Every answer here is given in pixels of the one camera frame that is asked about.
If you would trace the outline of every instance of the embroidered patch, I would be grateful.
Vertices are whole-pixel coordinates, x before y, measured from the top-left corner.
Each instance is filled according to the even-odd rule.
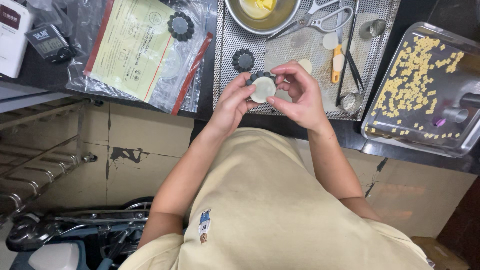
[[[210,209],[204,211],[200,217],[200,225],[198,226],[198,234],[200,235],[200,243],[207,242],[207,232],[210,228]]]

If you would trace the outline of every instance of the stainless steel tray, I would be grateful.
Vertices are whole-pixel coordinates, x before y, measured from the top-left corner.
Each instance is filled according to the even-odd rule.
[[[327,2],[327,0],[316,0],[317,4],[322,4]],[[298,18],[302,17],[309,9],[312,0],[302,0],[300,5],[300,10],[296,14],[293,20],[297,20]],[[353,0],[346,0],[346,5],[354,6]],[[358,61],[357,66],[361,71],[363,71],[361,77],[365,87],[367,88],[364,97],[361,109],[356,113],[347,113],[346,111],[342,111],[335,107],[336,102],[336,93],[338,91],[338,85],[334,88],[329,89],[327,85],[322,86],[322,97],[324,99],[324,107],[326,115],[329,119],[339,119],[339,120],[352,120],[352,121],[360,121],[363,116],[363,112],[365,110],[365,105],[367,99],[370,94],[370,90],[372,88],[373,82],[377,75],[378,67],[380,65],[380,61],[382,60],[382,56],[390,36],[390,30],[392,29],[392,25],[395,20],[396,12],[398,10],[398,6],[400,4],[400,0],[362,0],[360,1],[360,16],[359,20],[362,18],[367,19],[369,18],[368,15],[375,14],[378,18],[384,19],[387,23],[387,30],[385,33],[379,37],[372,39],[371,47],[366,48],[364,53],[364,58],[362,61],[360,59],[356,59]],[[333,12],[338,8],[338,5],[332,5],[326,7],[323,12]],[[344,33],[348,33],[350,31],[351,22],[349,22],[344,27]],[[357,22],[357,29],[359,29],[361,23]],[[307,33],[310,27],[306,27],[302,29]],[[218,17],[217,17],[217,29],[216,29],[216,44],[215,44],[215,69],[214,69],[214,86],[213,86],[213,108],[215,108],[218,97],[222,93],[225,86],[233,80],[237,75],[238,72],[233,69],[231,64],[232,62],[232,55],[240,48],[249,49],[255,55],[255,66],[252,69],[252,73],[257,71],[263,71],[265,69],[265,50],[266,50],[266,37],[254,35],[245,29],[241,28],[232,18],[230,12],[227,10],[225,6],[224,0],[218,0]],[[308,57],[308,55],[299,55],[299,57]],[[332,52],[328,53],[328,59],[331,61]],[[328,69],[322,70],[322,74],[327,76],[328,81],[331,77],[331,70]],[[356,90],[356,86],[354,86],[353,79],[350,74],[350,70],[347,68],[347,76],[346,81],[344,83],[342,92],[349,92],[353,87]],[[248,113],[257,113],[257,114],[270,114],[270,115],[283,115],[281,112],[275,110],[270,104],[264,103],[259,107],[248,111]]]
[[[396,77],[407,81],[402,81],[397,88],[412,89],[408,84],[413,81],[414,72],[409,76],[399,76],[407,67],[397,66],[397,72],[391,76],[392,69],[396,60],[402,52],[410,47],[413,51],[417,44],[417,38],[422,39],[429,37],[430,39],[440,40],[437,47],[426,52],[431,54],[428,60],[429,65],[434,65],[433,69],[428,70],[427,79],[432,80],[431,83],[422,84],[419,87],[426,87],[426,91],[421,91],[424,98],[429,101],[417,110],[399,107],[403,97],[391,98],[392,92],[388,85]],[[464,56],[457,63],[456,70],[447,73],[446,70],[456,59],[452,53],[458,55],[463,52]],[[449,64],[442,67],[436,65],[437,61],[451,59]],[[384,76],[382,84],[375,96],[375,99],[365,117],[362,124],[362,135],[370,140],[397,145],[401,147],[416,149],[420,151],[430,152],[448,157],[462,157],[466,155],[475,145],[480,137],[480,112],[478,109],[465,107],[468,110],[468,117],[461,123],[447,121],[442,126],[436,126],[435,123],[442,119],[444,111],[447,108],[461,108],[460,99],[466,93],[480,94],[480,44],[456,34],[450,33],[427,23],[416,23],[412,25],[404,34],[390,66]],[[380,96],[386,98],[383,106],[376,106]],[[384,111],[390,111],[390,104],[398,113],[392,115],[384,115]],[[416,101],[411,103],[413,107],[417,105]]]

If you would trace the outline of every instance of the beige t-shirt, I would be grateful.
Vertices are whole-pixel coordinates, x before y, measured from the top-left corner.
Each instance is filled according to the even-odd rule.
[[[185,236],[146,244],[120,270],[431,269],[406,235],[326,192],[295,141],[261,129],[238,129],[223,144],[189,224]]]

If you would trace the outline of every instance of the round cookie cutter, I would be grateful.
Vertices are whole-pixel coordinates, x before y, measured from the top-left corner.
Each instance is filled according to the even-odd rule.
[[[340,108],[348,113],[360,110],[363,96],[359,92],[349,92],[340,97]]]

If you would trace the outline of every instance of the tiled floor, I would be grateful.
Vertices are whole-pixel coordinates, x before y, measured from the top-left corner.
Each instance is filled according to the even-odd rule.
[[[50,147],[76,134],[77,114],[40,123],[6,142]],[[121,205],[153,196],[188,148],[193,120],[117,104],[88,107],[84,151],[98,156],[45,193],[39,208]],[[297,140],[313,173],[308,141]],[[408,236],[436,237],[475,175],[343,149],[367,200],[387,224]]]

